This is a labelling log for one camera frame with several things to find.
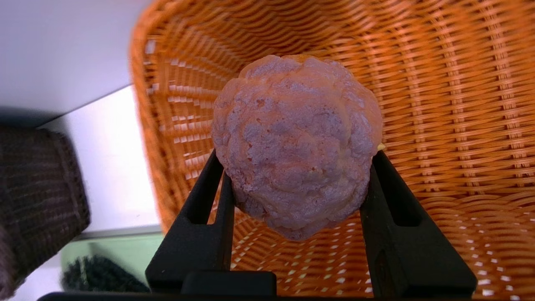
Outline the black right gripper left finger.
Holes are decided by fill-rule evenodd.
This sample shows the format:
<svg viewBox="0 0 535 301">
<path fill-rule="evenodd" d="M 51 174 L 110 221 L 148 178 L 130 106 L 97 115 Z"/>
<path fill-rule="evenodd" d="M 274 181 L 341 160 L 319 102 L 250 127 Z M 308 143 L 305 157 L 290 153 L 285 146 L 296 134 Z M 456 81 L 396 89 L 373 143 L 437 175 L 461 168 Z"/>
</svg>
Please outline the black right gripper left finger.
<svg viewBox="0 0 535 301">
<path fill-rule="evenodd" d="M 232 181 L 212 152 L 145 276 L 153 293 L 275 294 L 272 272 L 233 272 Z"/>
</svg>

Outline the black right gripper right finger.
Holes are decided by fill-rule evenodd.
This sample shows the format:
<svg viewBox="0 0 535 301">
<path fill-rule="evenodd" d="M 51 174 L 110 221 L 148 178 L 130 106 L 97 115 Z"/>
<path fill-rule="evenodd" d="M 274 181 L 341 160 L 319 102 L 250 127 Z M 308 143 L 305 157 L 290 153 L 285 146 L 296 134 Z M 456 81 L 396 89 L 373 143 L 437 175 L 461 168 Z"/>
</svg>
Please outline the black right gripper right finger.
<svg viewBox="0 0 535 301">
<path fill-rule="evenodd" d="M 475 274 L 382 151 L 360 208 L 375 297 L 472 297 Z"/>
</svg>

